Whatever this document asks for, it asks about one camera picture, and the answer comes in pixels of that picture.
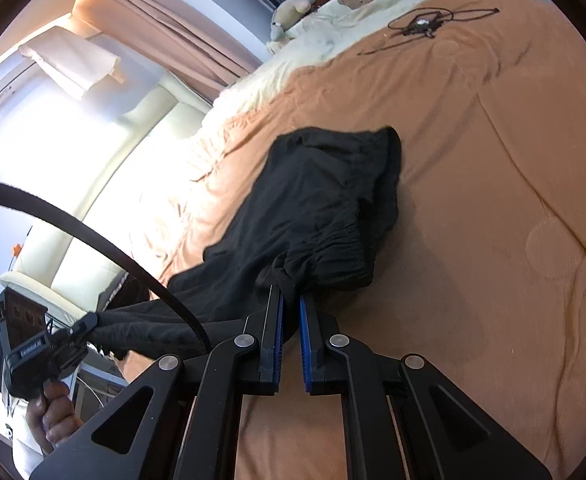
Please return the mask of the left hand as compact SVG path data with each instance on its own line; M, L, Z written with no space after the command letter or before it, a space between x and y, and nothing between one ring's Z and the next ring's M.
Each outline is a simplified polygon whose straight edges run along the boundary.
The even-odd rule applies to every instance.
M50 382L38 398L28 402L26 422L31 435L46 455L84 425L75 413L65 382Z

